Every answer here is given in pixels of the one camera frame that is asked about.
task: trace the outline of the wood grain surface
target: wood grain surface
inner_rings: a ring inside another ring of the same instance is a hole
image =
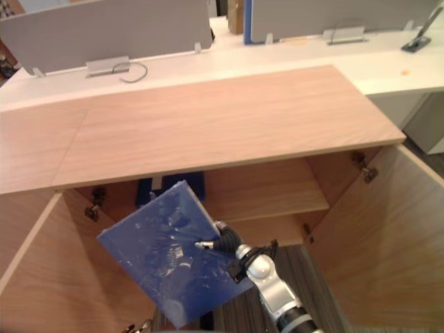
[[[325,210],[325,197],[303,158],[205,172],[204,206],[228,223]]]
[[[276,239],[279,246],[302,244],[304,232],[297,216],[282,215],[229,223],[249,246],[267,246]]]
[[[49,187],[85,113],[81,101],[0,112],[0,194]]]
[[[371,163],[378,150],[379,147],[373,147],[359,149],[359,152],[365,154],[367,163]],[[341,151],[305,158],[330,207],[338,202],[356,178],[364,176],[351,157],[351,151]],[[326,214],[327,210],[308,212],[300,214],[298,219],[302,224],[307,224],[310,230],[314,230]]]
[[[122,332],[153,303],[96,240],[114,221],[83,216],[87,201],[63,194],[0,296],[2,332]]]
[[[0,278],[53,194],[40,189],[0,196]]]
[[[58,103],[89,110],[51,183],[67,188],[401,142],[331,66]]]
[[[404,147],[349,187],[310,252],[353,325],[444,327],[444,181]]]

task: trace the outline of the white desk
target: white desk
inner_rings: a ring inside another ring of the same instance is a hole
[[[149,70],[138,83],[127,84],[119,76],[85,78],[86,68],[52,73],[44,78],[23,69],[0,89],[0,111],[86,96],[181,85],[235,76],[333,64],[365,95],[432,92],[444,89],[444,16],[431,27],[429,46],[416,54],[400,47],[415,31],[369,33],[369,42],[328,46],[321,37],[297,44],[244,46],[241,35],[231,35],[225,17],[211,19],[216,41],[201,54],[185,53],[139,59]]]

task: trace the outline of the desk clamp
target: desk clamp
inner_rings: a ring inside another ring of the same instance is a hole
[[[106,197],[105,187],[96,187],[92,190],[92,206],[86,207],[83,211],[85,216],[88,216],[94,222],[99,220],[99,208],[102,207]]]
[[[364,38],[365,25],[362,21],[356,19],[343,19],[333,29],[327,29],[323,32],[323,38],[328,45],[368,42]]]
[[[358,167],[358,169],[360,169],[364,173],[364,181],[367,184],[370,184],[378,175],[378,170],[376,168],[368,167],[367,157],[364,153],[354,151],[352,153],[352,161]]]

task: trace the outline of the gray partition panel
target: gray partition panel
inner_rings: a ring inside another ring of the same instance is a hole
[[[252,0],[251,40],[320,35],[336,26],[364,25],[366,31],[423,25],[439,0]]]
[[[1,39],[28,73],[87,61],[211,46],[206,0],[98,0],[1,20]]]

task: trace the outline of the blue board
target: blue board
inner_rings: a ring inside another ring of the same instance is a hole
[[[97,239],[177,328],[253,286],[227,272],[232,256],[194,246],[219,231],[183,181]]]
[[[253,44],[251,40],[251,19],[253,15],[253,0],[244,1],[244,44]]]

